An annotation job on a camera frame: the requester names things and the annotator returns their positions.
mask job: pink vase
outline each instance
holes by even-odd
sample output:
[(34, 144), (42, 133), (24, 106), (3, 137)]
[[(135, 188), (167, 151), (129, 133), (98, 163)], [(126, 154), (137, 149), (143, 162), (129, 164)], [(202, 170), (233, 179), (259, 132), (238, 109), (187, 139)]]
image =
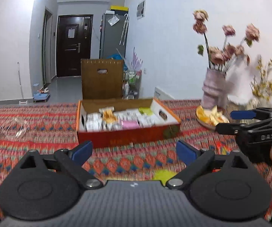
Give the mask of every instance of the pink vase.
[(209, 68), (207, 69), (202, 87), (204, 94), (201, 100), (201, 106), (203, 108), (212, 109), (214, 106), (218, 105), (218, 102), (223, 96), (225, 76), (226, 75), (223, 72)]

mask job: wooden box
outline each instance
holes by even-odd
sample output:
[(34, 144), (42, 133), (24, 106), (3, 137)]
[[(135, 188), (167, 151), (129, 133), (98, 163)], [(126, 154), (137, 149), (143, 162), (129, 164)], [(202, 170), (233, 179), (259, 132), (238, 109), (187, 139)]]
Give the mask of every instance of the wooden box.
[[(140, 107), (150, 107), (155, 115), (162, 118), (162, 123), (149, 128), (87, 132), (84, 126), (86, 115), (98, 112), (99, 108), (114, 107), (115, 111), (124, 111)], [(77, 134), (79, 143), (86, 140), (93, 142), (94, 148), (143, 143), (176, 137), (180, 132), (181, 120), (168, 107), (157, 99), (137, 100), (82, 100), (78, 104)]]
[(81, 60), (83, 99), (122, 97), (123, 60)]

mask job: das logo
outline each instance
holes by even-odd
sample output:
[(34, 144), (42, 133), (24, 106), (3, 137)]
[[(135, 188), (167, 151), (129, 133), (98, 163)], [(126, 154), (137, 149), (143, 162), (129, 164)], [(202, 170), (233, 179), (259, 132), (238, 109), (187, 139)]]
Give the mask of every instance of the das logo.
[(272, 134), (270, 134), (270, 135), (262, 135), (261, 136), (261, 141), (268, 140), (268, 139), (272, 139)]

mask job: yellow ball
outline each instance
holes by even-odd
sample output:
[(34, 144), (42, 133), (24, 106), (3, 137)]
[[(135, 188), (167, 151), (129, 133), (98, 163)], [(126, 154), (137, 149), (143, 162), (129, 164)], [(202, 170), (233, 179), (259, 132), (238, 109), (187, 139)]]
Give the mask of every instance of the yellow ball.
[(162, 184), (165, 186), (166, 182), (170, 180), (177, 173), (169, 170), (158, 170), (156, 171), (153, 180), (160, 180)]

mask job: doorway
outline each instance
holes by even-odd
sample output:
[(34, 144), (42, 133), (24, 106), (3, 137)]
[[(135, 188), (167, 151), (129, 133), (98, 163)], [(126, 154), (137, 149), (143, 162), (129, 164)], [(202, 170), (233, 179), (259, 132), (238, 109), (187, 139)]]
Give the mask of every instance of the doorway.
[(45, 10), (42, 31), (42, 79), (46, 88), (52, 80), (51, 75), (51, 34), (53, 15)]
[(93, 15), (59, 16), (57, 77), (80, 76), (81, 59), (90, 59)]

